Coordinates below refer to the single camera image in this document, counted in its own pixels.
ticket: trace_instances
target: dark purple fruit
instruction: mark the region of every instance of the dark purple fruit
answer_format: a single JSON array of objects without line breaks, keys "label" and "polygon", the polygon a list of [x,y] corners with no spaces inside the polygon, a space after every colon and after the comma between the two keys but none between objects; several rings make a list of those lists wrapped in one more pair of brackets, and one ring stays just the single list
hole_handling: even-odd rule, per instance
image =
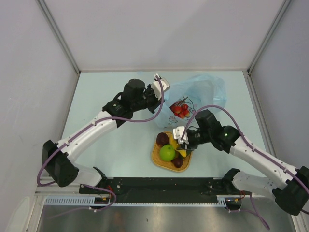
[{"label": "dark purple fruit", "polygon": [[179,157],[173,159],[171,162],[174,164],[175,168],[181,168],[181,166],[183,165],[183,160]]},{"label": "dark purple fruit", "polygon": [[156,143],[159,145],[159,146],[164,146],[164,145],[167,145],[169,144],[169,137],[167,134],[161,132],[157,135],[156,137]]}]

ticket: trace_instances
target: white wall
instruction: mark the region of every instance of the white wall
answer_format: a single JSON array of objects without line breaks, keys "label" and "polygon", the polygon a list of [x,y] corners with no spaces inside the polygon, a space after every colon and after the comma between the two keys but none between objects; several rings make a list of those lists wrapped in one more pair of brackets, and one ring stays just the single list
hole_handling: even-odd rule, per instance
[{"label": "white wall", "polygon": [[252,73],[276,154],[296,167],[309,167],[308,10],[292,3]]},{"label": "white wall", "polygon": [[77,76],[35,0],[0,8],[0,231],[33,195],[42,145],[59,139]]},{"label": "white wall", "polygon": [[82,71],[247,69],[283,0],[46,0]]}]

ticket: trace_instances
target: light blue plastic bag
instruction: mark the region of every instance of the light blue plastic bag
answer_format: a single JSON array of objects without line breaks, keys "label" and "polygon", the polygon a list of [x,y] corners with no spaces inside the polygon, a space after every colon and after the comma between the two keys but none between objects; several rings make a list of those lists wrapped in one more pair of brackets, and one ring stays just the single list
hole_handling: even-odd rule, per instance
[{"label": "light blue plastic bag", "polygon": [[[184,126],[192,114],[205,105],[225,106],[225,83],[219,77],[208,74],[196,75],[188,80],[171,84],[170,90],[164,94],[164,99],[162,111],[154,119],[157,126],[160,128]],[[176,101],[183,99],[185,104],[189,106],[188,111],[190,115],[181,119],[170,110],[170,107]],[[219,109],[211,108],[210,111],[217,113]]]}]

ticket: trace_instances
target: white table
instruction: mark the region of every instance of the white table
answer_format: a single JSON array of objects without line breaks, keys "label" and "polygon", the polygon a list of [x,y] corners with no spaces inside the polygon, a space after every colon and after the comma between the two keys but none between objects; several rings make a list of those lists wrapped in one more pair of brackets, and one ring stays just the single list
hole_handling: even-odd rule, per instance
[{"label": "white table", "polygon": [[[169,83],[185,80],[203,72],[158,72]],[[207,72],[225,81],[226,109],[234,116],[246,136],[261,149],[265,149],[253,105],[242,72]],[[63,137],[67,137],[88,123],[102,107],[123,90],[133,78],[145,84],[153,82],[155,72],[82,72]],[[134,119],[151,117],[148,110],[134,113]],[[222,125],[233,125],[223,112],[217,114]],[[120,128],[98,139],[77,160],[78,164],[101,169],[109,177],[223,177],[231,168],[249,174],[262,175],[255,168],[211,144],[200,145],[193,152],[190,167],[175,173],[155,166],[150,157],[156,136],[165,131],[151,121],[126,122]]]}]

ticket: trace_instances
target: tan tray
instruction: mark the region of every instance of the tan tray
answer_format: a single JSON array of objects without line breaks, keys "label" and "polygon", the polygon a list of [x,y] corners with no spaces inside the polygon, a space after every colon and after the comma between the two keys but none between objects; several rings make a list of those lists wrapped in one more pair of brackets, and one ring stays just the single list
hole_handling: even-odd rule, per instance
[{"label": "tan tray", "polygon": [[[172,136],[171,132],[165,132],[165,134],[167,134],[169,138]],[[173,172],[178,172],[178,173],[181,173],[181,172],[187,170],[187,168],[190,165],[193,152],[191,152],[190,155],[188,155],[186,158],[183,159],[183,165],[180,168],[176,168],[171,162],[162,161],[162,159],[160,158],[160,149],[161,149],[161,146],[159,146],[157,143],[155,143],[154,147],[153,147],[153,151],[151,153],[151,159],[152,159],[152,161],[154,162],[155,165],[157,165],[161,168],[171,170]]]}]

